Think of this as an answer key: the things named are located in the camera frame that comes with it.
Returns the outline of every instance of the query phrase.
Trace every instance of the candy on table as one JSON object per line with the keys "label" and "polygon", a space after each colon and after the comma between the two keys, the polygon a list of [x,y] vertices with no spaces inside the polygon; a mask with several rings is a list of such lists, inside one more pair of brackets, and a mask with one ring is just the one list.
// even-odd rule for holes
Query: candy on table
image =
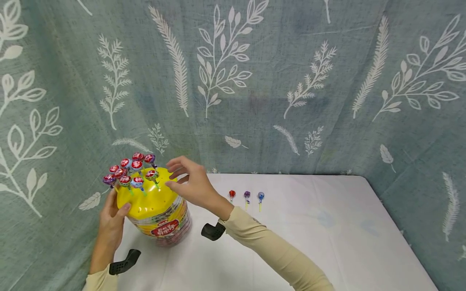
{"label": "candy on table", "polygon": [[144,196],[147,196],[147,193],[144,191],[144,188],[143,188],[143,183],[144,183],[144,179],[141,178],[141,177],[134,177],[131,180],[131,186],[133,188],[137,188],[137,189],[141,190],[144,193]]}
{"label": "candy on table", "polygon": [[123,176],[126,176],[128,174],[128,170],[125,168],[118,168],[118,170],[115,171],[113,174],[116,179],[120,179]]}
{"label": "candy on table", "polygon": [[147,154],[145,155],[144,157],[144,162],[148,163],[148,164],[151,164],[151,166],[154,168],[154,169],[157,169],[157,165],[154,164],[155,162],[155,155],[153,154]]}
{"label": "candy on table", "polygon": [[102,182],[109,185],[110,189],[113,189],[113,186],[117,182],[117,179],[115,178],[115,176],[113,174],[108,174],[108,175],[103,177]]}
{"label": "candy on table", "polygon": [[259,192],[257,198],[259,199],[259,212],[262,211],[262,200],[264,199],[264,192]]}
{"label": "candy on table", "polygon": [[230,202],[233,203],[233,198],[236,196],[236,192],[230,190],[230,192],[228,192],[228,195],[230,196]]}
{"label": "candy on table", "polygon": [[131,169],[133,171],[136,171],[140,174],[141,177],[143,177],[143,173],[141,172],[141,170],[143,169],[143,162],[141,161],[133,161],[131,163]]}
{"label": "candy on table", "polygon": [[120,168],[120,166],[114,165],[114,166],[110,167],[109,171],[110,171],[111,174],[114,174],[119,168]]}
{"label": "candy on table", "polygon": [[134,195],[133,190],[131,189],[130,182],[131,182],[131,177],[130,176],[122,176],[119,180],[120,186],[128,188],[128,190],[131,192],[131,195]]}
{"label": "candy on table", "polygon": [[127,169],[128,172],[130,172],[130,171],[131,171],[131,163],[132,163],[132,160],[130,160],[130,159],[122,159],[122,160],[121,160],[121,163],[120,163],[120,166],[121,166],[122,168]]}
{"label": "candy on table", "polygon": [[249,191],[244,192],[244,198],[246,199],[246,210],[247,210],[247,205],[251,203],[249,201],[250,197],[251,197],[251,192],[249,192]]}
{"label": "candy on table", "polygon": [[158,182],[157,182],[157,178],[158,178],[158,172],[156,170],[150,170],[146,174],[146,179],[149,181],[153,181],[157,189],[160,189]]}

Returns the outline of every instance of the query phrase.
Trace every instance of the black clamp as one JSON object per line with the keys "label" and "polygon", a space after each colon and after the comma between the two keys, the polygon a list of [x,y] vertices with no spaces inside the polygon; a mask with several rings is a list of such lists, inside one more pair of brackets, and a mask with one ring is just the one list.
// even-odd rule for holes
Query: black clamp
{"label": "black clamp", "polygon": [[114,262],[110,264],[109,274],[117,275],[125,273],[127,270],[131,269],[137,262],[137,259],[141,255],[141,252],[135,249],[131,249],[126,256],[126,259],[121,262]]}
{"label": "black clamp", "polygon": [[225,226],[221,225],[220,223],[217,223],[216,226],[206,223],[202,228],[201,235],[210,239],[211,241],[216,241],[223,235],[224,232]]}

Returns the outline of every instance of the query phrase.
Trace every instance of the white table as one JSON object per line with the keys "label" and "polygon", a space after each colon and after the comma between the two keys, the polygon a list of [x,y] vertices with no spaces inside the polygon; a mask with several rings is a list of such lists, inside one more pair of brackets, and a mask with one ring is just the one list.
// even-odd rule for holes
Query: white table
{"label": "white table", "polygon": [[[367,181],[357,176],[209,174],[215,189],[308,255],[337,291],[438,291]],[[265,193],[259,212],[257,193]],[[292,290],[254,252],[227,234],[212,242],[201,236],[217,219],[188,206],[193,226],[171,249],[125,221],[115,260],[129,249],[142,252],[120,275],[120,291]]]}

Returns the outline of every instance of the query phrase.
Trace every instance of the white branch print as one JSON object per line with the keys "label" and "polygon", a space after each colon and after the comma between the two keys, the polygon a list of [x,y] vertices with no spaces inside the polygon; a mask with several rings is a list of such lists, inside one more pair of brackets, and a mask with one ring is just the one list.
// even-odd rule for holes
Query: white branch print
{"label": "white branch print", "polygon": [[323,1],[325,2],[325,10],[327,11],[327,22],[330,24],[329,0]]}
{"label": "white branch print", "polygon": [[311,93],[311,89],[322,89],[323,81],[328,77],[327,73],[333,68],[330,60],[336,55],[336,47],[329,50],[327,41],[324,41],[321,45],[320,51],[316,51],[314,54],[315,63],[311,63],[311,71],[314,77],[309,74],[304,76],[306,87],[304,88],[302,83],[298,83],[298,87],[295,92],[289,91],[287,94],[288,108],[283,114],[283,119],[287,118],[288,110],[292,107],[301,107],[306,105],[307,101],[303,99],[314,97],[314,93]]}
{"label": "white branch print", "polygon": [[280,126],[280,125],[274,125],[274,129],[276,129],[276,130],[280,131],[281,133],[283,133],[283,135],[287,138],[288,143],[290,144],[290,147],[291,147],[292,151],[299,156],[300,154],[298,153],[298,148],[296,147],[295,139],[293,138],[291,133],[289,131],[287,131],[284,127]]}
{"label": "white branch print", "polygon": [[151,138],[151,142],[154,144],[155,148],[163,156],[165,152],[164,149],[167,148],[167,145],[169,145],[169,143],[168,140],[165,139],[165,137],[160,132],[160,123],[154,124],[154,127],[152,129],[149,129],[148,136]]}
{"label": "white branch print", "polygon": [[306,146],[306,152],[308,157],[314,153],[319,147],[322,146],[322,142],[320,142],[320,134],[323,130],[323,125],[317,128],[317,131],[312,131],[312,133],[308,132],[308,137],[304,138],[304,145]]}
{"label": "white branch print", "polygon": [[152,153],[152,151],[149,150],[148,147],[144,146],[142,143],[138,142],[134,138],[119,138],[112,143],[112,145],[121,145],[121,144],[128,144],[130,146],[133,146],[141,150],[142,152]]}
{"label": "white branch print", "polygon": [[463,248],[463,254],[458,258],[458,261],[461,261],[462,259],[466,259],[466,246],[462,245]]}
{"label": "white branch print", "polygon": [[382,20],[379,25],[379,33],[377,35],[377,44],[376,50],[374,53],[374,60],[372,67],[367,73],[366,80],[361,85],[359,92],[353,102],[353,119],[356,118],[356,112],[361,109],[364,101],[369,92],[374,87],[375,82],[380,77],[382,69],[384,68],[385,59],[387,58],[388,50],[388,19],[385,16],[382,16]]}
{"label": "white branch print", "polygon": [[83,7],[83,9],[90,15],[92,16],[92,13],[87,9],[87,7],[81,2],[81,0],[78,0],[78,3]]}
{"label": "white branch print", "polygon": [[104,75],[104,79],[108,84],[110,84],[112,89],[107,86],[103,87],[105,98],[100,100],[100,106],[105,112],[110,114],[110,123],[112,128],[116,130],[117,128],[113,122],[113,114],[118,112],[124,106],[124,102],[118,102],[115,104],[115,101],[123,99],[129,95],[128,91],[118,91],[118,88],[132,84],[132,81],[126,78],[130,72],[125,69],[129,62],[128,59],[121,57],[120,53],[123,47],[118,39],[114,40],[110,46],[107,38],[100,35],[99,42],[102,46],[97,50],[99,55],[103,58],[102,66],[113,74],[113,76],[109,76],[107,74]]}
{"label": "white branch print", "polygon": [[387,147],[383,144],[380,145],[380,155],[382,156],[382,161],[390,164],[391,169],[394,173],[396,173],[395,168],[393,168],[393,157],[391,156],[390,152],[388,151]]}
{"label": "white branch print", "polygon": [[175,72],[175,86],[178,104],[181,109],[188,115],[188,93],[186,92],[186,63],[183,57],[183,52],[179,48],[176,37],[171,33],[168,23],[163,19],[162,15],[154,7],[149,6],[152,14],[152,19],[157,23],[157,29],[164,38],[168,51],[173,58],[173,70]]}
{"label": "white branch print", "polygon": [[448,236],[453,230],[453,226],[456,222],[456,218],[459,213],[459,198],[458,191],[453,185],[453,180],[447,173],[443,172],[443,180],[445,182],[446,192],[448,194],[448,210],[445,214],[445,219],[443,220],[442,231],[445,233],[445,240],[449,242]]}
{"label": "white branch print", "polygon": [[427,37],[421,36],[419,39],[419,46],[423,55],[421,57],[417,54],[406,55],[406,60],[412,68],[408,68],[405,60],[401,61],[401,71],[397,72],[391,81],[391,95],[386,90],[382,91],[382,99],[384,101],[382,108],[376,114],[377,116],[382,112],[400,112],[398,107],[402,101],[392,102],[394,99],[404,97],[408,104],[416,110],[421,110],[421,103],[415,97],[424,97],[427,103],[434,109],[440,109],[440,101],[452,101],[458,99],[459,96],[450,91],[440,91],[440,88],[445,82],[438,81],[432,85],[427,84],[428,74],[443,72],[447,78],[455,82],[466,81],[466,74],[461,72],[466,70],[466,62],[460,63],[463,57],[459,56],[466,52],[466,31],[459,40],[455,49],[450,49],[448,43],[456,39],[459,31],[454,31],[459,22],[459,14],[456,15],[447,25],[439,40],[430,48],[430,41]]}
{"label": "white branch print", "polygon": [[199,76],[202,81],[202,86],[198,86],[198,90],[206,101],[206,118],[209,107],[219,105],[221,102],[221,99],[218,99],[218,92],[213,94],[214,89],[219,89],[225,94],[234,94],[234,90],[227,86],[229,81],[233,82],[237,87],[246,87],[244,80],[251,77],[253,73],[249,71],[238,73],[238,65],[235,64],[227,74],[224,61],[230,56],[239,62],[249,60],[249,57],[244,54],[249,44],[240,45],[237,38],[239,35],[251,33],[253,30],[251,26],[260,23],[264,19],[260,14],[264,12],[267,5],[268,0],[264,0],[258,5],[256,5],[255,0],[249,0],[246,21],[243,25],[240,25],[241,12],[236,13],[235,9],[231,7],[228,14],[229,34],[224,33],[226,20],[220,19],[219,6],[215,5],[212,36],[205,29],[199,28],[202,39],[207,43],[207,47],[198,47],[199,54],[197,55],[200,62]]}
{"label": "white branch print", "polygon": [[[0,13],[0,19],[2,21],[0,52],[5,41],[19,40],[26,35],[28,27],[24,24],[16,23],[20,16],[21,4],[19,0],[10,0],[5,3],[3,6],[3,14]],[[9,46],[3,53],[3,56],[0,57],[0,61],[15,59],[20,56],[22,50],[23,47],[21,46]],[[2,117],[7,109],[8,104],[13,101],[23,100],[27,102],[37,102],[44,97],[47,93],[46,90],[42,88],[31,88],[34,84],[34,80],[35,72],[33,70],[23,74],[16,84],[10,74],[3,75],[1,84],[3,87],[4,101],[0,108],[0,117]],[[15,171],[23,161],[28,161],[26,164],[30,165],[30,160],[46,159],[55,152],[55,146],[45,146],[34,154],[30,154],[30,151],[34,149],[34,145],[43,135],[56,136],[61,133],[63,127],[55,125],[59,117],[59,112],[58,107],[51,109],[47,113],[44,122],[42,122],[39,111],[37,109],[31,111],[29,114],[29,124],[31,127],[31,138],[28,139],[30,140],[29,145],[26,145],[26,138],[23,130],[18,125],[13,124],[6,135],[7,144],[11,152],[8,156],[12,157],[10,160],[14,162],[13,165],[8,165],[9,163],[0,147],[0,177],[2,177],[0,181],[0,192],[8,192],[20,197],[39,217],[42,217],[42,215],[34,207],[33,200],[38,191],[47,182],[47,173],[42,173],[42,175],[37,178],[35,168],[31,167],[26,178],[26,189],[24,189],[16,180],[16,178],[18,178],[18,181],[24,181],[24,177],[18,176],[18,174],[15,175]]]}
{"label": "white branch print", "polygon": [[225,141],[230,145],[230,147],[232,148],[237,148],[239,146],[242,146],[246,149],[248,149],[248,147],[244,146],[241,144],[241,141],[239,139],[234,139],[232,137],[229,137],[229,136],[225,136]]}

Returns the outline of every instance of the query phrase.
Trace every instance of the finger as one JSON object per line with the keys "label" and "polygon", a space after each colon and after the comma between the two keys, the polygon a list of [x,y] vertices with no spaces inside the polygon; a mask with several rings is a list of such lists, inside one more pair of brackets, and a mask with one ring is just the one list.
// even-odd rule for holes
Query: finger
{"label": "finger", "polygon": [[178,180],[178,184],[183,184],[185,182],[189,181],[189,175],[184,176],[183,178]]}
{"label": "finger", "polygon": [[182,164],[174,164],[173,166],[167,168],[167,171],[168,171],[169,173],[173,173],[173,172],[175,172],[176,170],[179,170],[179,169],[181,169],[181,168],[184,168]]}
{"label": "finger", "polygon": [[170,175],[170,180],[173,180],[177,178],[178,176],[182,174],[187,174],[187,173],[188,173],[188,170],[185,167],[182,167],[181,169],[174,171],[173,174]]}
{"label": "finger", "polygon": [[120,219],[123,219],[126,215],[128,215],[128,212],[130,211],[130,209],[131,209],[131,204],[126,203],[125,205],[123,205],[122,208],[118,210],[115,217],[119,217]]}
{"label": "finger", "polygon": [[170,188],[172,191],[175,191],[177,194],[180,194],[183,187],[186,187],[186,185],[178,184],[175,181],[167,181],[167,182],[165,182],[165,186]]}
{"label": "finger", "polygon": [[105,200],[105,204],[103,205],[102,210],[109,211],[112,208],[113,203],[116,200],[116,197],[117,197],[117,191],[113,188],[110,191],[110,193],[107,195],[107,199]]}
{"label": "finger", "polygon": [[188,169],[188,172],[192,169],[194,169],[196,166],[199,166],[198,164],[196,164],[195,162],[191,161],[190,159],[188,159],[187,157],[185,156],[179,156],[177,158],[174,158],[174,159],[171,159],[168,163],[167,163],[167,167],[171,167],[173,165],[176,165],[176,164],[182,164],[183,167],[185,167],[186,169]]}

